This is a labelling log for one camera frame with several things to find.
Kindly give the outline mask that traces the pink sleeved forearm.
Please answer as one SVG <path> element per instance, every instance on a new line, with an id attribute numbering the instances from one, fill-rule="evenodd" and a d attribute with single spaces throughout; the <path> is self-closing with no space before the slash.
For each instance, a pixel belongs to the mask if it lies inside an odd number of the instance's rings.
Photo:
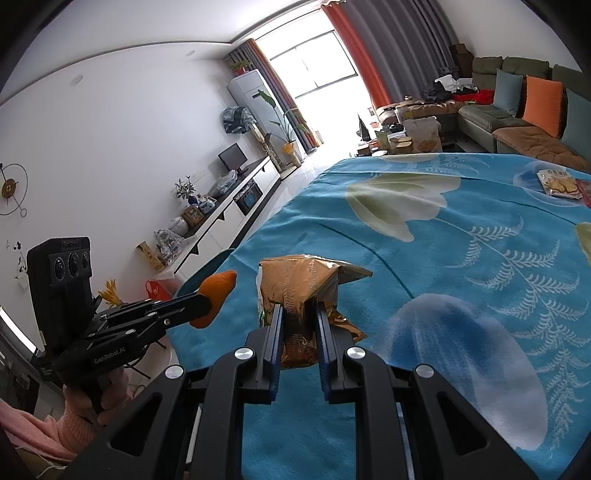
<path id="1" fill-rule="evenodd" d="M 34 415 L 1 401 L 1 426 L 11 443 L 40 456 L 72 461 L 96 437 L 97 428 L 83 417 L 91 407 L 89 398 L 65 390 L 65 410 L 56 420 L 48 415 L 40 420 Z"/>

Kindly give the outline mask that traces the left hand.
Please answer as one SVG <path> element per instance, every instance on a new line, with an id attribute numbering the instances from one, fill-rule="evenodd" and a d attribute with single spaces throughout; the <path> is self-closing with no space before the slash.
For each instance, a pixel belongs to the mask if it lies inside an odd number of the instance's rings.
<path id="1" fill-rule="evenodd" d="M 110 385 L 101 389 L 101 411 L 97 413 L 91 399 L 83 392 L 63 386 L 66 406 L 94 426 L 106 426 L 131 401 L 128 375 L 123 368 L 108 374 Z"/>

